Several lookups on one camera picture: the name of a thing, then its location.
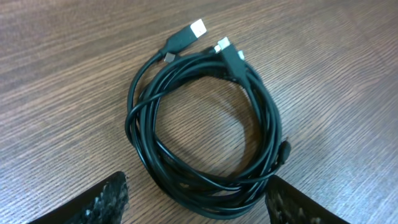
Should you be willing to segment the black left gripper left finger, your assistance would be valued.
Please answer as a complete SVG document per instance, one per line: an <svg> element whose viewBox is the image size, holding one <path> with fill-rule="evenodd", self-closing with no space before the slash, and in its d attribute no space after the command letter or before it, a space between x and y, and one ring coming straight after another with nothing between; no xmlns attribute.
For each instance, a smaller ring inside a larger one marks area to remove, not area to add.
<svg viewBox="0 0 398 224"><path fill-rule="evenodd" d="M128 200L126 175L117 171L31 224L120 224Z"/></svg>

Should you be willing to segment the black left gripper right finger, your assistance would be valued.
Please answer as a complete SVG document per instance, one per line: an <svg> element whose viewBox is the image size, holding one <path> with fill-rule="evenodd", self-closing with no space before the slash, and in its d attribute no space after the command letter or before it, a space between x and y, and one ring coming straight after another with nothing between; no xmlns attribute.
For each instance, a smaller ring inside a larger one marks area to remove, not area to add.
<svg viewBox="0 0 398 224"><path fill-rule="evenodd" d="M267 181L265 204L272 224L348 224L277 175Z"/></svg>

